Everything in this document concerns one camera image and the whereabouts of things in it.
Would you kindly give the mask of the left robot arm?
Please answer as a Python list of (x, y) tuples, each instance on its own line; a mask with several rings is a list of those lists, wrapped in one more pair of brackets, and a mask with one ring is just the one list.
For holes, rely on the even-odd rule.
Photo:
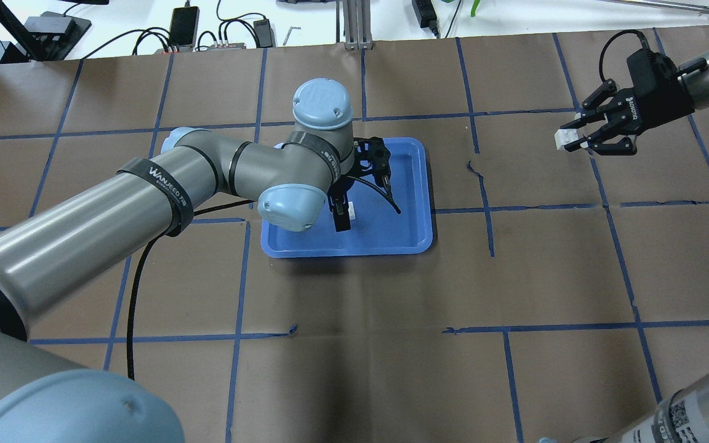
[(281, 229), (310, 229), (358, 162), (351, 97), (335, 79), (310, 79), (292, 112), (281, 148), (176, 128), (159, 155), (0, 233), (0, 442), (185, 441), (166, 401), (132, 376), (29, 345), (30, 327), (150, 241), (179, 236), (214, 194), (255, 202)]

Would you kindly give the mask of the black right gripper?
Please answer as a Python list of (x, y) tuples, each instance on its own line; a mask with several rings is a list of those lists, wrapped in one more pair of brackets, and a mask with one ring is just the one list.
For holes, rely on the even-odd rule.
[[(686, 88), (682, 86), (678, 67), (666, 55), (649, 49), (639, 49), (627, 58), (628, 73), (632, 87), (620, 90), (618, 98), (620, 118), (619, 135), (635, 135), (658, 128), (662, 124), (692, 114), (695, 109)], [(601, 121), (604, 112), (599, 107), (618, 92), (613, 79), (605, 79), (582, 103), (582, 112), (577, 113), (576, 127)], [(638, 148), (634, 137), (622, 137), (614, 143), (596, 142), (587, 138), (590, 150), (598, 155), (635, 155)]]

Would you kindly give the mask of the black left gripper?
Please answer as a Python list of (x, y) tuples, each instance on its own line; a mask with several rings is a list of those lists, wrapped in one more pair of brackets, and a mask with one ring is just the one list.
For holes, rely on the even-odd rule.
[(392, 197), (391, 152), (385, 140), (379, 137), (355, 138), (353, 163), (330, 188), (330, 210), (333, 225), (338, 233), (351, 230), (350, 202), (346, 193), (354, 182), (374, 189), (385, 198)]

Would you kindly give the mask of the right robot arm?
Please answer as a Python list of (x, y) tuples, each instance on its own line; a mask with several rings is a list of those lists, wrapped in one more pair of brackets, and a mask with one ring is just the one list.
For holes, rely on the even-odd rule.
[(709, 31), (618, 31), (555, 137), (598, 185), (656, 401), (577, 442), (709, 442)]

